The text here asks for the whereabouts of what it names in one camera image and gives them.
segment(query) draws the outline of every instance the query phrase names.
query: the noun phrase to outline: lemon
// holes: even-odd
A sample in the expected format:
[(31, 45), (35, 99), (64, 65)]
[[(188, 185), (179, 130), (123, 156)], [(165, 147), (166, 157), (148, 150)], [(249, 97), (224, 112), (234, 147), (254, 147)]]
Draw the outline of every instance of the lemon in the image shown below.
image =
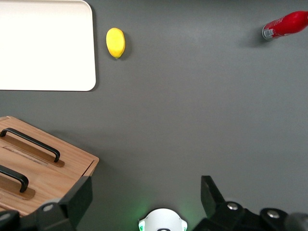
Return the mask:
[(115, 27), (108, 30), (106, 43), (109, 53), (117, 59), (120, 58), (125, 50), (123, 31)]

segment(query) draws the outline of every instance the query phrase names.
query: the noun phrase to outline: white robot part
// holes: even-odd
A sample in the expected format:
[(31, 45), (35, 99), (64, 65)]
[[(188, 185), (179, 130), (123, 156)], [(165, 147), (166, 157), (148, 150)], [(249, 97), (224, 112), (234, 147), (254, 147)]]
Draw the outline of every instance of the white robot part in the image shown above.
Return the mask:
[(171, 209), (159, 208), (139, 221), (140, 231), (186, 231), (187, 222)]

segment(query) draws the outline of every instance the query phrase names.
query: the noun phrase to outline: green light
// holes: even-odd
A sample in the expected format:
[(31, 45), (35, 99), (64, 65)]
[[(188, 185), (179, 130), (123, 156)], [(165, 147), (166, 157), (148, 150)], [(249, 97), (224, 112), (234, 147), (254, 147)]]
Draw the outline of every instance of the green light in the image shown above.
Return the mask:
[(140, 231), (144, 231), (144, 225), (145, 225), (145, 221), (142, 221), (139, 223), (139, 230)]

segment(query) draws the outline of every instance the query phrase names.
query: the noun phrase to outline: white tray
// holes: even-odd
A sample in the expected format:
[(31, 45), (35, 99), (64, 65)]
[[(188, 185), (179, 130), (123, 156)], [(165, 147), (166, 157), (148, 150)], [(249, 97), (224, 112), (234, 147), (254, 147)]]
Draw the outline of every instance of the white tray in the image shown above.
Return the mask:
[(93, 21), (82, 0), (0, 0), (0, 90), (88, 91)]

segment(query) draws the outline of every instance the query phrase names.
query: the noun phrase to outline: screw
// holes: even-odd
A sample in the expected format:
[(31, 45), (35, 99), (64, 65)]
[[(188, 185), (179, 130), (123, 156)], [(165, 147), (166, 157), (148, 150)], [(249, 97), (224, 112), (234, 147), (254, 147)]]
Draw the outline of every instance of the screw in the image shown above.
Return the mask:
[(47, 206), (43, 207), (43, 211), (48, 212), (48, 211), (52, 210), (52, 208), (53, 208), (53, 205), (47, 205)]
[(3, 221), (3, 220), (6, 220), (7, 218), (9, 218), (11, 215), (9, 213), (6, 213), (6, 214), (3, 214), (1, 217), (0, 217), (0, 221)]
[(275, 219), (277, 219), (277, 218), (280, 217), (279, 214), (278, 214), (275, 210), (269, 210), (269, 211), (267, 212), (267, 214), (268, 214), (271, 218), (275, 218)]
[(238, 210), (238, 206), (236, 203), (230, 202), (227, 204), (227, 207), (231, 210)]

